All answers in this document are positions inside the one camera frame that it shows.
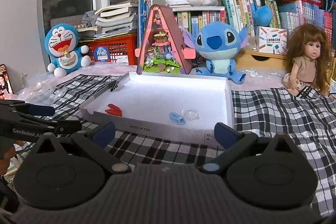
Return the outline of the white patterned carton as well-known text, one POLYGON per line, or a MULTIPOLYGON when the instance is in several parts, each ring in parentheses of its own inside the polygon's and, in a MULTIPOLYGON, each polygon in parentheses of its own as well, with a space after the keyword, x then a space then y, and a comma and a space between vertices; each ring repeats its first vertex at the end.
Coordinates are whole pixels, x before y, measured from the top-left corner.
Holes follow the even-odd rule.
POLYGON ((258 27, 257 51, 275 55, 286 55, 288 31, 272 27, 258 27))

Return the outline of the wooden drawer box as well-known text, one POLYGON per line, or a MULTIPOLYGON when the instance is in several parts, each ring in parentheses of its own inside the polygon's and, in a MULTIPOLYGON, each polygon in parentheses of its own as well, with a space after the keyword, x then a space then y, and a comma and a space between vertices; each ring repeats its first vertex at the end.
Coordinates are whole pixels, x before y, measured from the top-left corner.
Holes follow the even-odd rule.
POLYGON ((234 57, 237 69, 286 70, 286 56, 257 51, 240 50, 234 57))

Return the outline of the black white plaid cloth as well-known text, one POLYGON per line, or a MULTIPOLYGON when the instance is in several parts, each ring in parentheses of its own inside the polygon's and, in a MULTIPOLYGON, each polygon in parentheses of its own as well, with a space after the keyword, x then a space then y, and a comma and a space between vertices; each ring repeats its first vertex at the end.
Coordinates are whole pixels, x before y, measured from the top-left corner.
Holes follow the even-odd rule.
POLYGON ((209 143, 181 143, 118 131, 110 152, 139 171, 113 178, 91 202, 63 211, 21 207, 15 223, 308 223, 335 212, 335 100, 309 90, 232 92, 237 130, 261 137, 286 133, 314 169, 317 189, 309 206, 269 211, 238 200, 218 176, 196 166, 220 154, 209 143))

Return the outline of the Doraemon plush toy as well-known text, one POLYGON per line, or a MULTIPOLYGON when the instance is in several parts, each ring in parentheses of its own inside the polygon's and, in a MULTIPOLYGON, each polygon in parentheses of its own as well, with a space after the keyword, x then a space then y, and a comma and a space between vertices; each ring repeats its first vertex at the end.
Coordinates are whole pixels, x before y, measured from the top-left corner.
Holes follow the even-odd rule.
POLYGON ((53 57, 47 70, 57 78, 62 78, 79 68, 88 67, 91 58, 89 47, 78 47, 79 33, 69 24, 53 26, 45 37, 45 50, 53 57))

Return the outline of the blue Stitch plush toy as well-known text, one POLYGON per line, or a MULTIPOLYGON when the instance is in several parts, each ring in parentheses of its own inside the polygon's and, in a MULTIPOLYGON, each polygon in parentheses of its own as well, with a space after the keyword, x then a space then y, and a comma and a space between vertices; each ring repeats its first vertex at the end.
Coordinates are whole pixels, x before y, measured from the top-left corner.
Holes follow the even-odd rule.
POLYGON ((204 67, 193 68, 193 75, 218 76, 242 84, 245 74, 236 71, 234 57, 248 43, 248 27, 240 32, 229 24, 217 21, 205 25, 193 37, 187 30, 183 30, 187 37, 186 45, 193 48, 206 61, 204 67))

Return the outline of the pink triangular diorama house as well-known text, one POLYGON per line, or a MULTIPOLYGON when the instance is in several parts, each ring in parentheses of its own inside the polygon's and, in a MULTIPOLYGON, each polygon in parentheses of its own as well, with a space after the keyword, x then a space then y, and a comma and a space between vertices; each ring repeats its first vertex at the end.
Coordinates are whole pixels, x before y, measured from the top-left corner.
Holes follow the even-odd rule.
POLYGON ((193 41, 184 38, 168 6, 152 5, 142 44, 135 50, 137 74, 168 73, 188 75, 196 57, 193 41))

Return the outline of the red plastic crate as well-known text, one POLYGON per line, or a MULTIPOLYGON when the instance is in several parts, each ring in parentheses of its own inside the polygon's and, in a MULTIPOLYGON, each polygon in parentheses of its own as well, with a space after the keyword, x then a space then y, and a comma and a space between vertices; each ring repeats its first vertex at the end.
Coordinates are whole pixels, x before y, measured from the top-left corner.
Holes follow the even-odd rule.
POLYGON ((135 49, 137 35, 125 34, 109 38, 80 41, 81 46, 88 46, 87 55, 96 63, 114 63, 122 65, 137 65, 135 49))

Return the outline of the white cardboard box tray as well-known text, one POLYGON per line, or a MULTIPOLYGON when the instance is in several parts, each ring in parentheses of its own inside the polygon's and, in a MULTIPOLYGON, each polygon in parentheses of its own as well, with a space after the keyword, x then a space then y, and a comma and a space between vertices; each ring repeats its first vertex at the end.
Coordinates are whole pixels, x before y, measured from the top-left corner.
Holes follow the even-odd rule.
POLYGON ((228 80, 199 75, 127 73, 116 90, 108 86, 80 105, 86 121, 113 122, 115 128, 143 136, 215 147, 214 128, 222 122, 234 128, 234 107, 228 80), (108 104, 118 106, 122 116, 105 112, 108 104), (199 119, 178 125, 170 113, 182 116, 183 109, 194 109, 199 119))

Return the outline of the red plastic clip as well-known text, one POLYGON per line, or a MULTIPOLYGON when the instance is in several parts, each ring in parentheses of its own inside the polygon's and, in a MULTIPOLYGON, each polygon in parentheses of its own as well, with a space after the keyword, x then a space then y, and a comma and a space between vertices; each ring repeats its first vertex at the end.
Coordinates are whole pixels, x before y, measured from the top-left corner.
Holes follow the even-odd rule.
POLYGON ((107 114, 113 115, 113 116, 118 116, 118 117, 122 116, 122 111, 118 111, 118 110, 114 110, 114 109, 106 109, 105 112, 107 114))
POLYGON ((121 112, 121 109, 112 103, 108 104, 108 108, 110 108, 110 110, 113 110, 113 111, 121 112))

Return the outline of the brown haired baby doll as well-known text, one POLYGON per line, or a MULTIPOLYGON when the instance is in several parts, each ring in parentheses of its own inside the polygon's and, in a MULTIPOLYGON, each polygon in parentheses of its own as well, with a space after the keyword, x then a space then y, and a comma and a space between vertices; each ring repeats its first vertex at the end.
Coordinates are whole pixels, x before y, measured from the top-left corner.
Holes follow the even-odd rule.
POLYGON ((320 94, 329 94, 327 68, 331 64, 331 49, 323 29, 306 23, 296 28, 287 41, 286 70, 282 84, 296 96, 305 87, 320 94))

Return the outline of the light blue hair clip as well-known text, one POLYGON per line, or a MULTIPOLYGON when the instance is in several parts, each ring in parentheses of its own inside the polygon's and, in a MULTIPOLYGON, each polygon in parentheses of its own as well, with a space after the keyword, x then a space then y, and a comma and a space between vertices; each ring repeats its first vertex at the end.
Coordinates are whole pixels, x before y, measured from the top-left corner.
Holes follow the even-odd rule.
POLYGON ((185 118, 183 116, 181 116, 180 114, 178 114, 178 113, 170 113, 169 114, 169 118, 175 124, 178 124, 178 125, 184 125, 184 124, 186 124, 185 118))

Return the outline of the black binder clip on box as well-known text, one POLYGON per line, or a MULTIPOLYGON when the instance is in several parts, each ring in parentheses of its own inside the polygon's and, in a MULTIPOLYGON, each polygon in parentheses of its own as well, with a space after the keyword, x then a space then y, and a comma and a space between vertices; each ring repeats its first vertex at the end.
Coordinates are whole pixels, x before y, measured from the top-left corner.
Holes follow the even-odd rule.
POLYGON ((113 92, 114 90, 116 90, 119 86, 119 84, 124 80, 126 79, 125 76, 120 76, 119 78, 117 79, 114 79, 112 80, 109 85, 108 85, 108 88, 110 90, 110 92, 113 92))

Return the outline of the stack of books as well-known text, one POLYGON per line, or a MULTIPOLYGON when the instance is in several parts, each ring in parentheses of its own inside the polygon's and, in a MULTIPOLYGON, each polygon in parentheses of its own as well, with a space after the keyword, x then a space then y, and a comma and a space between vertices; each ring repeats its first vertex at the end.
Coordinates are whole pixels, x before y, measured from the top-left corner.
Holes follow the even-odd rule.
POLYGON ((107 0, 110 4, 98 10, 88 11, 82 24, 75 26, 81 39, 98 39, 137 28, 139 8, 145 0, 107 0))

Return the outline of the clear round plastic lid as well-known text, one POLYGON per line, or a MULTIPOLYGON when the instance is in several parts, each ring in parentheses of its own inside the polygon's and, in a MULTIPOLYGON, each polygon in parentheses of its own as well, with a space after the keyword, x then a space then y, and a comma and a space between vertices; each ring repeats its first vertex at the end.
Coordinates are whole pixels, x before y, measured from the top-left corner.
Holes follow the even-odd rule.
POLYGON ((188 121, 199 119, 199 113, 197 110, 194 110, 194 109, 183 109, 182 116, 183 118, 185 118, 185 120, 188 120, 188 121))

